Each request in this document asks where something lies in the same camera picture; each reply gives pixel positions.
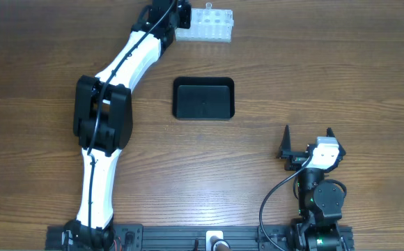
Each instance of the wooden tabletop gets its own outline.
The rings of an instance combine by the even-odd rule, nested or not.
[[[83,160],[75,84],[104,69],[149,1],[0,0],[0,249],[43,249],[79,209]],[[194,8],[205,1],[192,0]],[[404,250],[404,1],[219,0],[232,43],[173,43],[133,93],[117,164],[116,223],[258,225],[292,174],[275,159],[284,126],[305,149],[332,127],[348,154],[342,225],[358,250]],[[178,76],[231,77],[230,121],[178,121]],[[288,224],[285,185],[265,224]]]

